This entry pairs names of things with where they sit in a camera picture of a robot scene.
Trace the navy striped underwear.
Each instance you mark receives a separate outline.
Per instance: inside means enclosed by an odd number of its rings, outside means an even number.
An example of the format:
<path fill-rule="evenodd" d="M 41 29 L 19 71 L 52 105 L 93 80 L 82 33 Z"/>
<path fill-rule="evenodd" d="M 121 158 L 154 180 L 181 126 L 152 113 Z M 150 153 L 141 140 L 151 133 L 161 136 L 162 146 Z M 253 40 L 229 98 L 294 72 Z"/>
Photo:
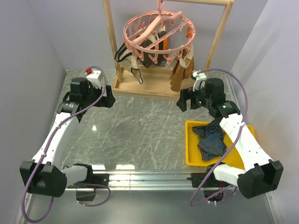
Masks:
<path fill-rule="evenodd" d="M 210 161 L 217 157 L 222 157 L 227 146 L 224 143 L 225 132 L 219 126 L 216 120 L 207 125 L 195 126 L 192 131 L 198 136 L 198 149 L 203 161 Z"/>

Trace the pink round clip hanger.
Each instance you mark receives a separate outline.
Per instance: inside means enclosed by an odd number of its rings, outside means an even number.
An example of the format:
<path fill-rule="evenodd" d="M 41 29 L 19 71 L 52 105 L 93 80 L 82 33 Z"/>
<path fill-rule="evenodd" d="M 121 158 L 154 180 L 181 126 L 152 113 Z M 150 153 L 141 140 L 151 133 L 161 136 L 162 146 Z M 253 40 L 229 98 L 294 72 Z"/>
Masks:
<path fill-rule="evenodd" d="M 163 5 L 164 1 L 159 0 L 156 11 L 139 14 L 125 24 L 117 62 L 151 66 L 182 60 L 183 65 L 189 64 L 194 53 L 195 26 L 181 11 L 164 11 Z"/>

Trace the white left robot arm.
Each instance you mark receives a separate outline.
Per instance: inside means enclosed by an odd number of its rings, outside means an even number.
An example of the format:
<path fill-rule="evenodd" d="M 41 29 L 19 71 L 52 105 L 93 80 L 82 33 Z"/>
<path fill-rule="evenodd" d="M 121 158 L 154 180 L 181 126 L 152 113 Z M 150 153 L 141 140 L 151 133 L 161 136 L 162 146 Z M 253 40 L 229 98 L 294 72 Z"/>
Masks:
<path fill-rule="evenodd" d="M 27 193 L 60 197 L 65 189 L 79 183 L 88 188 L 94 183 L 91 165 L 76 163 L 62 171 L 60 160 L 73 131 L 91 107 L 111 108 L 115 103 L 112 87 L 100 81 L 77 77 L 70 83 L 57 108 L 55 121 L 45 142 L 31 161 L 23 161 L 20 174 Z"/>

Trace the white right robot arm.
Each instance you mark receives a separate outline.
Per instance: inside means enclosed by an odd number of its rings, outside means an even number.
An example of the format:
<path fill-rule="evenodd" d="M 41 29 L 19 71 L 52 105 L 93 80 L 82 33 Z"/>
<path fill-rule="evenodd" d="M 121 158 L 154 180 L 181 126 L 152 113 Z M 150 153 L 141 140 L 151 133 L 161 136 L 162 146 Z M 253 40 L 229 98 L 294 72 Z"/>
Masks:
<path fill-rule="evenodd" d="M 182 89 L 177 106 L 187 110 L 186 102 L 191 101 L 191 109 L 204 107 L 215 120 L 215 126 L 225 131 L 232 140 L 232 148 L 238 151 L 244 169 L 216 162 L 200 182 L 198 189 L 207 182 L 215 187 L 221 182 L 236 186 L 247 198 L 277 189 L 283 172 L 280 161 L 273 161 L 260 147 L 247 125 L 237 105 L 226 100 L 224 83 L 219 78 L 206 78 L 200 73 L 195 78 L 193 87 Z"/>

